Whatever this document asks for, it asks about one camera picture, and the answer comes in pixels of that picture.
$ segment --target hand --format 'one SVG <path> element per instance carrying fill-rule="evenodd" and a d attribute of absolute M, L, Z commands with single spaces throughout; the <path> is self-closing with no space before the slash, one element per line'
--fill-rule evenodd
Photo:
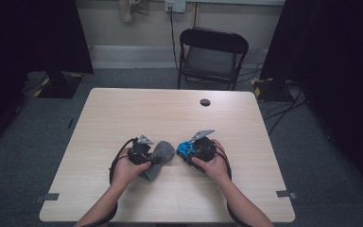
<path fill-rule="evenodd" d="M 114 167 L 112 184 L 121 183 L 124 186 L 127 186 L 132 183 L 140 173 L 151 166 L 151 162 L 140 165 L 132 163 L 128 156 L 129 149 L 130 148 L 124 148 L 120 153 L 119 160 Z"/>
<path fill-rule="evenodd" d="M 226 156 L 223 151 L 224 148 L 219 143 L 219 141 L 213 139 L 212 142 L 214 142 L 214 144 L 216 145 L 216 151 Z M 216 154 L 214 159 L 209 162 L 204 162 L 196 157 L 192 158 L 191 161 L 201 166 L 205 170 L 208 177 L 216 182 L 222 181 L 224 179 L 229 179 L 228 169 L 226 167 L 225 161 L 218 154 Z"/>

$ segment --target blue object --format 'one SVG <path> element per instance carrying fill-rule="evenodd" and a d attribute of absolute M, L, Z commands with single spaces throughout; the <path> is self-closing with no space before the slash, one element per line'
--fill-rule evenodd
<path fill-rule="evenodd" d="M 182 142 L 178 146 L 178 151 L 182 153 L 184 156 L 191 156 L 196 154 L 197 152 L 193 149 L 193 143 L 191 141 Z"/>

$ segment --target white wall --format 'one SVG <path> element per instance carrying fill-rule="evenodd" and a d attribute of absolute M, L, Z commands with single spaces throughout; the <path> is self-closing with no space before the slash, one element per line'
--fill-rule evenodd
<path fill-rule="evenodd" d="M 279 20 L 281 0 L 246 0 L 254 4 L 221 4 L 187 2 L 185 13 L 173 13 L 176 46 L 181 32 L 194 24 L 228 30 L 245 37 L 252 59 L 266 53 Z M 255 2 L 267 2 L 257 5 Z M 158 46 L 171 49 L 171 24 L 164 12 L 164 1 L 148 1 L 149 15 L 132 14 L 132 21 L 122 20 L 117 0 L 77 0 L 78 12 L 88 45 Z"/>

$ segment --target baseboard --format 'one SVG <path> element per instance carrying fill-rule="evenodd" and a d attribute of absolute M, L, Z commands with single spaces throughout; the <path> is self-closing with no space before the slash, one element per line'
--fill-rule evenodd
<path fill-rule="evenodd" d="M 175 67 L 175 57 L 171 46 L 89 46 L 93 68 L 171 68 Z M 180 49 L 176 48 L 179 61 Z M 255 68 L 264 62 L 267 49 L 253 49 L 244 61 L 244 68 Z"/>

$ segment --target forearm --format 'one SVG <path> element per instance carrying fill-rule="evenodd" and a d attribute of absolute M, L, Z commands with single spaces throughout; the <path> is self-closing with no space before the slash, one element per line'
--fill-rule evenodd
<path fill-rule="evenodd" d="M 253 226 L 273 226 L 269 218 L 253 204 L 230 180 L 217 182 L 234 214 L 243 222 Z"/>
<path fill-rule="evenodd" d="M 109 215 L 126 187 L 127 185 L 124 183 L 113 183 L 75 226 L 91 224 Z"/>

